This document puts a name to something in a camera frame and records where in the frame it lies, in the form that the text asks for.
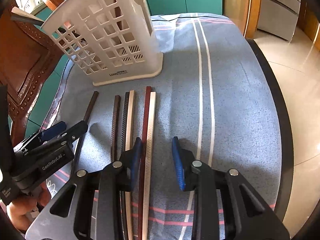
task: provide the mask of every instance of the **white plastic basket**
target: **white plastic basket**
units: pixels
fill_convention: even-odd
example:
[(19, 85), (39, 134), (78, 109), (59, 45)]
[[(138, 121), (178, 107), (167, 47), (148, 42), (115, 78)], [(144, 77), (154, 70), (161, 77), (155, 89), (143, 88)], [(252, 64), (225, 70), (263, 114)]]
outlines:
[(95, 86), (162, 70), (146, 0), (65, 0), (42, 28)]

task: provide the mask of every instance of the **black clamp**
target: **black clamp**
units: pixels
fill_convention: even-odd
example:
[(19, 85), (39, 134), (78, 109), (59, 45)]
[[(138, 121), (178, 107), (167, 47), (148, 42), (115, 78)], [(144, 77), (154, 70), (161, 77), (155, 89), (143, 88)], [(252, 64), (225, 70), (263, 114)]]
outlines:
[(72, 143), (87, 132), (88, 125), (80, 121), (54, 138), (64, 129), (65, 123), (60, 122), (24, 140), (15, 147), (14, 152), (9, 146), (2, 153), (0, 198), (5, 205), (21, 194), (31, 194), (43, 181), (74, 158)]
[(102, 171), (77, 171), (46, 205), (26, 233), (27, 240), (90, 239), (95, 190), (99, 190), (96, 239), (122, 239), (120, 191), (132, 191), (137, 180), (142, 142)]
[(211, 169), (195, 160), (191, 151), (182, 149), (177, 137), (172, 139), (172, 156), (180, 189), (195, 191), (191, 239), (220, 239), (217, 189), (221, 193), (226, 239), (290, 239), (282, 222), (239, 171)]

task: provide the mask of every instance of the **blue tablecloth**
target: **blue tablecloth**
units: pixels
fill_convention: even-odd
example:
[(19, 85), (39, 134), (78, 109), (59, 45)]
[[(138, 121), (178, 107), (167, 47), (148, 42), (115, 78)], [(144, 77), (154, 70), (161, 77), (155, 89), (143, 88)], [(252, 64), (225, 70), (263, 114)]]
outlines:
[[(92, 172), (110, 163), (115, 95), (124, 99), (125, 92), (136, 91), (133, 138), (141, 136), (145, 87), (152, 86), (157, 97), (148, 239), (191, 238), (193, 199), (189, 192), (180, 192), (176, 182), (171, 155), (174, 136), (198, 159), (210, 161), (212, 168), (238, 169), (274, 206), (281, 174), (279, 123), (250, 46), (224, 16), (180, 14), (154, 16), (152, 21), (164, 53), (163, 70), (157, 77), (94, 87), (80, 68), (72, 68), (55, 122), (63, 120), (68, 126), (79, 122), (93, 91), (100, 93), (78, 168)], [(123, 100), (120, 109), (122, 116)], [(68, 169), (67, 165), (48, 179), (53, 195), (68, 180)], [(137, 189), (132, 194), (135, 236)], [(220, 224), (223, 237), (223, 217)]]

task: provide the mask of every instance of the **wooden stick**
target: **wooden stick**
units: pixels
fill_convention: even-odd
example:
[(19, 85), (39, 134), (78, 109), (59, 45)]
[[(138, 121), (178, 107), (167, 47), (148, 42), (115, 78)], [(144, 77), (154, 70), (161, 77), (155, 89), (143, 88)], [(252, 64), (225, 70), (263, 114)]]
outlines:
[(10, 20), (16, 21), (16, 22), (31, 23), (33, 25), (37, 25), (37, 26), (40, 26), (40, 27), (44, 23), (44, 21), (39, 21), (39, 20), (36, 20), (36, 19), (33, 19), (33, 18), (29, 18), (29, 17), (26, 17), (26, 16), (21, 16), (19, 14), (15, 14), (15, 13), (11, 14)]
[[(87, 111), (85, 111), (84, 118), (83, 118), (83, 120), (86, 123), (88, 123), (88, 121), (89, 121), (93, 106), (97, 101), (98, 95), (99, 95), (98, 91), (93, 92), (93, 95), (92, 95), (92, 97), (90, 99), (90, 103), (89, 103), (88, 108), (87, 108)], [(71, 163), (70, 177), (76, 172), (76, 166), (78, 165), (78, 162), (79, 162), (81, 148), (82, 148), (82, 144), (83, 144), (83, 141), (84, 141), (84, 136), (85, 136), (85, 134), (80, 136), (78, 141), (77, 141), (77, 143), (76, 143), (75, 158), (73, 159), (73, 161)]]
[(41, 21), (41, 22), (44, 23), (44, 21), (41, 20), (40, 18), (38, 18), (38, 17), (36, 17), (36, 16), (34, 16), (34, 15), (30, 14), (30, 13), (27, 13), (25, 11), (22, 11), (21, 9), (19, 9), (16, 6), (11, 9), (11, 12), (15, 13), (15, 14), (18, 14), (20, 16), (24, 16), (24, 17), (28, 17), (28, 18), (31, 18), (31, 19), (35, 19), (35, 20), (38, 20), (38, 21)]
[[(134, 108), (133, 106), (134, 106), (134, 90), (131, 90), (129, 94), (127, 129), (126, 129), (126, 137), (125, 137), (126, 151), (130, 150), (132, 147), (132, 127), (133, 127), (133, 108)], [(125, 206), (126, 206), (126, 216), (127, 216), (128, 239), (133, 240), (130, 192), (125, 193)]]
[(143, 217), (143, 191), (144, 191), (144, 175), (146, 165), (146, 142), (148, 133), (148, 117), (150, 104), (151, 87), (146, 87), (146, 96), (144, 100), (144, 113), (142, 124), (142, 153), (139, 174), (139, 201), (138, 201), (138, 240), (142, 240), (142, 217)]
[(151, 180), (151, 163), (152, 163), (152, 146), (153, 146), (154, 123), (155, 123), (155, 110), (156, 110), (156, 92), (151, 92), (150, 105), (149, 105), (149, 117), (148, 117), (148, 133), (147, 133), (147, 143), (146, 143), (146, 158), (145, 158), (142, 240), (148, 239), (150, 180)]
[[(122, 128), (121, 128), (121, 152), (125, 151), (126, 133), (127, 133), (127, 117), (128, 117), (128, 106), (129, 106), (129, 95), (130, 92), (126, 92), (124, 96), (124, 106), (122, 115)], [(122, 229), (124, 240), (129, 240), (128, 237), (128, 226), (127, 226), (127, 211), (125, 202), (125, 192), (120, 192), (121, 200), (121, 212), (122, 212)]]
[(118, 122), (120, 111), (120, 96), (115, 96), (115, 103), (113, 105), (112, 126), (111, 126), (111, 162), (117, 160), (117, 141), (118, 141)]

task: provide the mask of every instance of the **human hand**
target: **human hand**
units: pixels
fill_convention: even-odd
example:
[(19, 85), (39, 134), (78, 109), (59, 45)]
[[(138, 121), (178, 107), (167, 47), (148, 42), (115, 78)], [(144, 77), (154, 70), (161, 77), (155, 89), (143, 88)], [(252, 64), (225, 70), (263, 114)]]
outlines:
[(20, 231), (26, 231), (31, 225), (26, 213), (36, 208), (37, 203), (46, 206), (51, 199), (51, 194), (47, 188), (46, 182), (40, 184), (42, 192), (37, 198), (32, 196), (20, 196), (13, 200), (7, 206), (7, 214), (14, 227)]

